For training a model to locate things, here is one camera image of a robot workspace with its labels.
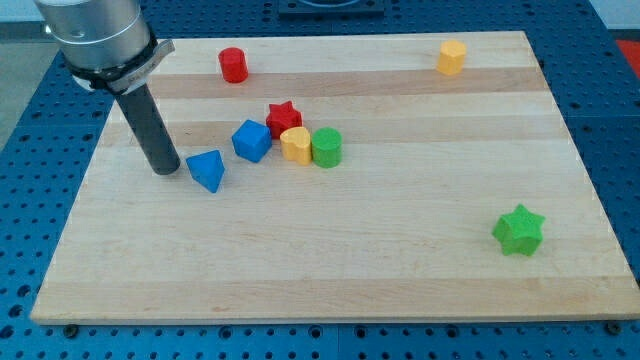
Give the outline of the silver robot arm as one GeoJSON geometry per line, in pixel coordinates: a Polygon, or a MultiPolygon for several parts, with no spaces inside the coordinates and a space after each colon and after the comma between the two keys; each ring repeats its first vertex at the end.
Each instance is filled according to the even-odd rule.
{"type": "Polygon", "coordinates": [[[72,75],[86,89],[128,94],[175,50],[158,41],[137,0],[36,0],[72,75]]]}

